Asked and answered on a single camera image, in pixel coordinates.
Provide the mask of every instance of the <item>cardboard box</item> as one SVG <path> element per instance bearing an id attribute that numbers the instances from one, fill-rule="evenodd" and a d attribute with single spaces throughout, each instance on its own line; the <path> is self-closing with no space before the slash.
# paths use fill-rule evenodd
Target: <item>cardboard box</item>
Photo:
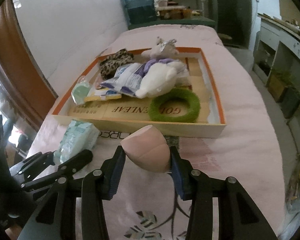
<path id="1" fill-rule="evenodd" d="M 131 98 L 122 96 L 120 99 L 87 102 L 76 106 L 71 98 L 71 90 L 66 93 L 53 111 L 55 118 L 64 125 L 72 119 L 92 122 L 99 130 L 133 133 L 152 124 L 163 135 L 180 137 L 217 138 L 226 126 L 221 101 L 212 72 L 199 48 L 177 48 L 179 59 L 185 62 L 190 72 L 191 89 L 200 99 L 201 110 L 196 123 L 152 122 L 149 119 L 148 107 L 151 98 Z M 143 50 L 131 51 L 140 54 Z M 98 73 L 98 62 L 105 56 L 97 58 L 83 74 L 92 80 Z M 187 112 L 188 105 L 183 100 L 172 100 L 160 107 L 162 114 L 179 116 Z"/>

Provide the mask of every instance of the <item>leopard print item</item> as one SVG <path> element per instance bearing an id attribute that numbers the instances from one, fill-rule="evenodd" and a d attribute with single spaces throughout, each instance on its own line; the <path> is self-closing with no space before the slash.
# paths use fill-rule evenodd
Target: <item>leopard print item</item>
<path id="1" fill-rule="evenodd" d="M 129 53 L 126 49 L 120 49 L 115 54 L 109 55 L 105 60 L 100 62 L 100 73 L 103 80 L 112 78 L 118 67 L 132 62 L 133 54 Z"/>

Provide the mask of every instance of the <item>pink makeup sponge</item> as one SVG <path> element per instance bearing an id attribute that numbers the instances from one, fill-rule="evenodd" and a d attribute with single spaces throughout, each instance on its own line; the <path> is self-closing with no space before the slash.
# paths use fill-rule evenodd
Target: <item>pink makeup sponge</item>
<path id="1" fill-rule="evenodd" d="M 152 172 L 170 169 L 170 149 L 162 133 L 147 125 L 121 141 L 128 158 L 140 168 Z"/>

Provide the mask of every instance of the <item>green ring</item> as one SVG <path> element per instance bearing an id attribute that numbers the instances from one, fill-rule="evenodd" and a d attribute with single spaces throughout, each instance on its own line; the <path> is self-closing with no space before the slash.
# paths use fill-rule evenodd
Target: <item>green ring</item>
<path id="1" fill-rule="evenodd" d="M 176 98 L 187 101 L 189 104 L 188 113 L 177 117 L 160 114 L 160 106 L 168 100 Z M 154 98 L 151 101 L 148 113 L 150 120 L 156 122 L 195 122 L 199 116 L 200 108 L 200 100 L 195 93 L 182 88 L 174 88 L 169 93 Z"/>

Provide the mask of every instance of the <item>floor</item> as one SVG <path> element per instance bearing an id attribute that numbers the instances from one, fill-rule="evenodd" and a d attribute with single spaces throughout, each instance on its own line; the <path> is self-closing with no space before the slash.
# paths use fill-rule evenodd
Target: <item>floor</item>
<path id="1" fill-rule="evenodd" d="M 297 148 L 293 140 L 289 126 L 286 123 L 279 105 L 274 101 L 267 88 L 259 77 L 251 71 L 254 58 L 252 52 L 247 49 L 227 48 L 237 61 L 250 73 L 250 76 L 259 90 L 266 105 L 268 115 L 274 127 L 282 154 L 282 167 L 284 183 L 287 187 L 291 173 L 297 164 Z"/>

